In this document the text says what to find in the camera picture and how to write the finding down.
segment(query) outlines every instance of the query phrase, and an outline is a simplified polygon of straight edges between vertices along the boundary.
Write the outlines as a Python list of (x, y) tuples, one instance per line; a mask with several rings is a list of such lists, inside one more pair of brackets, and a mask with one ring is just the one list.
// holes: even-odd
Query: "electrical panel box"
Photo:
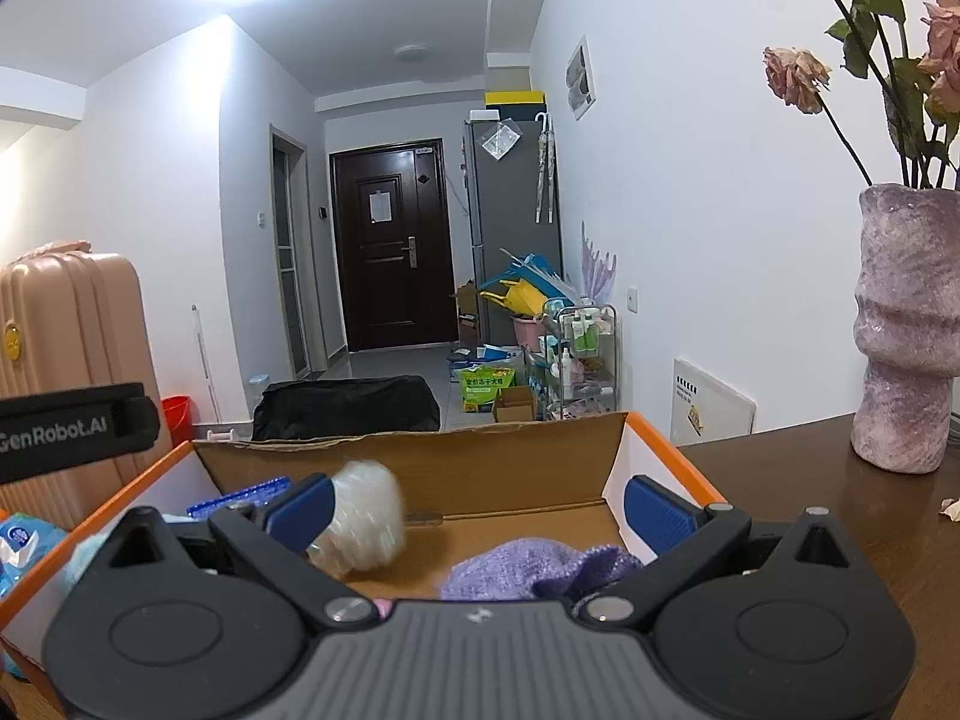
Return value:
[(673, 361), (674, 446), (715, 442), (754, 432), (757, 404), (684, 360)]

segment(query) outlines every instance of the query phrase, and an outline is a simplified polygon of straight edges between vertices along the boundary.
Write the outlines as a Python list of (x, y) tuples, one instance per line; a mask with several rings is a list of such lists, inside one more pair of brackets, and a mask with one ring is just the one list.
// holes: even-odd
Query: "dark brown door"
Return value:
[(455, 341), (441, 141), (330, 157), (352, 351)]

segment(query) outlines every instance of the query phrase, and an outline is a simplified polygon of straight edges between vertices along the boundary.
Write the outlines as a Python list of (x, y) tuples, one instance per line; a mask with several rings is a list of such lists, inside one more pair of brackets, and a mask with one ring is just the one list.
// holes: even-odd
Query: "vase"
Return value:
[(853, 338), (869, 362), (856, 454), (899, 473), (935, 471), (960, 373), (960, 191), (871, 186)]

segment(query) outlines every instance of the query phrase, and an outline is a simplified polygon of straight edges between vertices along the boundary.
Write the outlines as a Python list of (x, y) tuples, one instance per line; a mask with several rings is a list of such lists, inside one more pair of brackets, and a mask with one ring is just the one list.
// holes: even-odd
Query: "gray floor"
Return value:
[(355, 352), (337, 362), (325, 379), (373, 379), (385, 376), (422, 376), (440, 404), (440, 429), (456, 430), (493, 423), (489, 413), (464, 413), (460, 385), (450, 382), (446, 356), (449, 346)]

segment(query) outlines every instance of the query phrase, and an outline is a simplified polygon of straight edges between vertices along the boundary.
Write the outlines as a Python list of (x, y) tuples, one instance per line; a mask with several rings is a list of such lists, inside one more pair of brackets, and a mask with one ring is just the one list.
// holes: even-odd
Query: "gray ribbed surface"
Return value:
[[(475, 613), (486, 608), (477, 623)], [(560, 604), (406, 602), (382, 626), (328, 637), (257, 720), (704, 720), (628, 635)]]

